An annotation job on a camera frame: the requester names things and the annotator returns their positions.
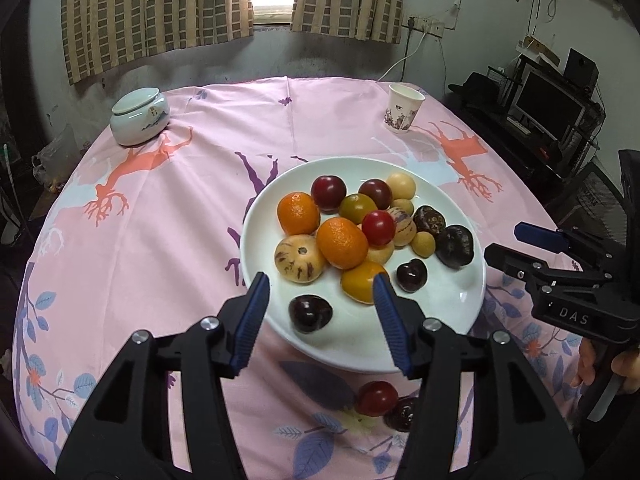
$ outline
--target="cherry tomato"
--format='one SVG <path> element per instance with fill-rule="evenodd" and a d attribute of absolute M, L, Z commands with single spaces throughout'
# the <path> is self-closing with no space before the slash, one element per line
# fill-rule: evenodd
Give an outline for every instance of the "cherry tomato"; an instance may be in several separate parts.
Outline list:
<path fill-rule="evenodd" d="M 355 409 L 361 415 L 382 416 L 394 408 L 398 392 L 385 381 L 374 381 L 361 387 Z"/>
<path fill-rule="evenodd" d="M 311 185 L 311 196 L 320 211 L 334 213 L 347 196 L 347 187 L 339 176 L 323 175 L 316 178 Z"/>
<path fill-rule="evenodd" d="M 378 209 L 387 209 L 393 200 L 391 188 L 379 178 L 372 178 L 364 182 L 358 193 L 369 196 L 376 203 Z"/>
<path fill-rule="evenodd" d="M 372 211 L 362 220 L 362 232 L 370 245 L 387 245 L 396 235 L 396 222 L 386 211 Z"/>

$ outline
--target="dark cherry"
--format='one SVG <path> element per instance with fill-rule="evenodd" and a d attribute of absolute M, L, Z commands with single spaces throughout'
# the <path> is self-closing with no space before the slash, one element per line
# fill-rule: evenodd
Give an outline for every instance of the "dark cherry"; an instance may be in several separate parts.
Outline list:
<path fill-rule="evenodd" d="M 340 202 L 347 196 L 344 181 L 335 175 L 323 175 L 311 185 L 311 196 L 323 213 L 335 213 Z"/>
<path fill-rule="evenodd" d="M 474 239 L 462 225 L 450 225 L 436 237 L 436 255 L 451 269 L 459 269 L 474 259 Z"/>
<path fill-rule="evenodd" d="M 311 334 L 324 328 L 334 316 L 334 310 L 324 298 L 303 294 L 289 303 L 289 317 L 293 326 L 303 334 Z"/>
<path fill-rule="evenodd" d="M 430 205 L 420 206 L 414 213 L 415 226 L 418 232 L 426 231 L 435 238 L 446 225 L 444 216 Z"/>
<path fill-rule="evenodd" d="M 379 178 L 372 178 L 363 182 L 358 193 L 367 195 L 376 203 L 376 207 L 381 210 L 388 209 L 394 199 L 389 184 Z"/>
<path fill-rule="evenodd" d="M 414 258 L 410 262 L 398 266 L 396 280 L 405 292 L 415 292 L 427 283 L 427 266 L 424 261 Z"/>
<path fill-rule="evenodd" d="M 403 397 L 394 408 L 385 415 L 385 424 L 392 430 L 409 433 L 414 420 L 415 397 Z"/>
<path fill-rule="evenodd" d="M 398 402 L 398 391 L 386 381 L 367 383 L 358 391 L 355 409 L 361 415 L 382 416 Z"/>

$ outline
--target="tablecloth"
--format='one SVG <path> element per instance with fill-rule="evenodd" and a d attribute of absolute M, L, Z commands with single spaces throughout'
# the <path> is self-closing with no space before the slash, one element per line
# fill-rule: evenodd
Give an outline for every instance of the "tablecloth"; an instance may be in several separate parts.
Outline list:
<path fill-rule="evenodd" d="M 141 148 L 109 128 L 53 205 L 28 261 L 14 337 L 14 387 L 26 440 L 55 468 L 96 381 L 130 334 L 187 329 L 244 292 L 242 221 L 255 197 L 308 160 L 359 155 L 406 167 L 441 187 L 471 218 L 481 245 L 500 242 L 552 266 L 564 256 L 517 242 L 513 227 L 553 222 L 482 139 L 436 99 L 402 136 L 383 126 L 388 84 L 287 77 L 166 92 L 167 129 Z M 561 413 L 578 336 L 537 322 L 524 284 L 488 269 L 475 333 L 505 327 Z M 402 396 L 418 384 L 399 374 Z M 406 434 L 360 416 L 353 396 L 371 376 L 330 369 L 297 352 L 265 324 L 240 377 L 224 381 L 230 420 L 252 480 L 393 477 Z M 462 381 L 454 468 L 468 458 L 472 377 Z M 174 462 L 188 468 L 180 377 L 169 375 Z"/>

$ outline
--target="electrical outlet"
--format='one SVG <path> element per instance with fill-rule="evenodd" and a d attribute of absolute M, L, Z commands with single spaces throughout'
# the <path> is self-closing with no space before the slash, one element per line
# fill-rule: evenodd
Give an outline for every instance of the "electrical outlet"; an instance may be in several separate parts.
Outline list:
<path fill-rule="evenodd" d="M 404 22 L 402 22 L 403 27 L 408 27 L 409 18 L 414 19 L 414 30 L 419 30 L 420 32 L 429 32 L 429 27 L 431 20 L 429 18 L 423 18 L 421 16 L 412 16 L 408 14 Z"/>
<path fill-rule="evenodd" d="M 441 38 L 444 34 L 444 23 L 433 21 L 429 24 L 428 34 Z"/>

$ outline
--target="table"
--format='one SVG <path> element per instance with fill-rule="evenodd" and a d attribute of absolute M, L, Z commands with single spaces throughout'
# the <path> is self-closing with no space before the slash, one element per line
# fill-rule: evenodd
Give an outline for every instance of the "table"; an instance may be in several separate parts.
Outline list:
<path fill-rule="evenodd" d="M 54 468 L 84 400 L 134 330 L 181 332 L 244 292 L 242 220 L 268 183 L 308 160 L 361 155 L 404 166 L 457 202 L 483 247 L 500 242 L 572 268 L 515 240 L 519 221 L 554 225 L 436 99 L 427 95 L 407 134 L 385 129 L 387 86 L 283 77 L 181 88 L 166 93 L 171 121 L 148 145 L 119 147 L 105 129 L 47 216 L 20 294 L 14 387 L 24 436 L 41 459 Z M 487 283 L 474 333 L 513 333 L 567 415 L 580 339 L 533 320 L 522 282 L 489 269 Z M 417 394 L 418 384 L 399 375 L 384 379 L 403 396 Z M 223 383 L 248 477 L 392 478 L 406 435 L 351 409 L 370 380 L 312 362 L 263 326 L 249 367 Z M 455 468 L 468 457 L 471 385 L 465 374 Z M 179 374 L 167 387 L 175 463 L 188 468 Z"/>

